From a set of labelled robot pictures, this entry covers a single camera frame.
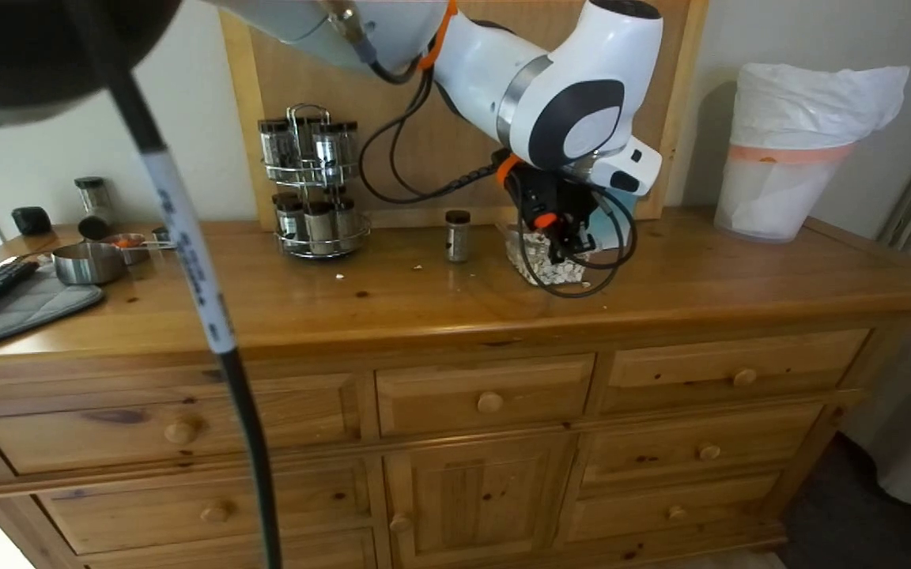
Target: wooden cabinet door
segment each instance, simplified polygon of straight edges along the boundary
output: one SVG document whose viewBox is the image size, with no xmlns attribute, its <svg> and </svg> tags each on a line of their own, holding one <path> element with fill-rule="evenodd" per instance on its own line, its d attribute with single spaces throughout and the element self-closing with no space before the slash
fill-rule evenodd
<svg viewBox="0 0 911 569">
<path fill-rule="evenodd" d="M 460 567 L 536 550 L 557 512 L 567 449 L 567 432 L 536 432 L 388 455 L 402 567 Z"/>
</svg>

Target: white trash bag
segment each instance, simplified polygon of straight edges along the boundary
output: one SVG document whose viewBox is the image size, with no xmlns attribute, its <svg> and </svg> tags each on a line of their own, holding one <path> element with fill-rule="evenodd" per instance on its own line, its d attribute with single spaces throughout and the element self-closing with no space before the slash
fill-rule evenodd
<svg viewBox="0 0 911 569">
<path fill-rule="evenodd" d="M 851 145 L 894 121 L 909 65 L 816 73 L 747 62 L 713 224 L 793 240 Z"/>
</svg>

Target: floor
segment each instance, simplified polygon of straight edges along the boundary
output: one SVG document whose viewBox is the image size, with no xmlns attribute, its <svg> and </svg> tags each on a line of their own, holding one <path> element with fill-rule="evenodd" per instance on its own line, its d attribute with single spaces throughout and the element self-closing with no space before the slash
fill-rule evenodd
<svg viewBox="0 0 911 569">
<path fill-rule="evenodd" d="M 911 569 L 911 505 L 874 484 L 874 466 L 835 439 L 788 515 L 777 554 L 731 554 L 648 569 Z M 0 535 L 0 569 L 27 569 Z"/>
</svg>

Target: drawer knob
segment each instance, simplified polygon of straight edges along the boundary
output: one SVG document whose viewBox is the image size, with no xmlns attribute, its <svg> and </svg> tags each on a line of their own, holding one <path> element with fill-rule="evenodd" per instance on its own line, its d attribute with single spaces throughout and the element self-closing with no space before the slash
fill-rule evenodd
<svg viewBox="0 0 911 569">
<path fill-rule="evenodd" d="M 199 439 L 199 432 L 203 432 L 203 420 L 196 418 L 181 418 L 163 426 L 163 439 L 172 446 L 188 446 L 194 439 Z"/>
<path fill-rule="evenodd" d="M 480 392 L 478 396 L 478 410 L 480 413 L 498 413 L 505 409 L 505 398 L 498 392 Z"/>
<path fill-rule="evenodd" d="M 731 375 L 732 387 L 755 387 L 758 381 L 758 370 L 744 368 Z"/>
<path fill-rule="evenodd" d="M 412 529 L 408 515 L 397 512 L 397 515 L 388 517 L 388 532 L 405 532 L 405 529 Z"/>
<path fill-rule="evenodd" d="M 667 517 L 670 517 L 670 521 L 681 521 L 681 517 L 687 517 L 687 509 L 682 509 L 682 505 L 670 505 L 670 509 L 667 509 Z"/>
<path fill-rule="evenodd" d="M 231 504 L 208 504 L 199 517 L 203 526 L 223 526 L 233 515 Z"/>
<path fill-rule="evenodd" d="M 699 463 L 717 463 L 717 458 L 721 458 L 721 446 L 712 446 L 712 442 L 699 446 Z"/>
</svg>

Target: cabinet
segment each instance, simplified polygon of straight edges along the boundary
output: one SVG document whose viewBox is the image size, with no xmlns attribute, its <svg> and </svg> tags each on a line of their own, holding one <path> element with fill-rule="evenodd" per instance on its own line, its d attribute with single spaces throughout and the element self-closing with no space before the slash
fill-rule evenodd
<svg viewBox="0 0 911 569">
<path fill-rule="evenodd" d="M 911 262 L 825 228 L 643 224 L 587 301 L 478 228 L 334 267 L 208 242 L 273 446 L 286 567 L 625 567 L 780 545 L 838 418 L 911 321 Z M 173 259 L 0 344 L 0 526 L 54 569 L 252 567 L 233 413 Z"/>
</svg>

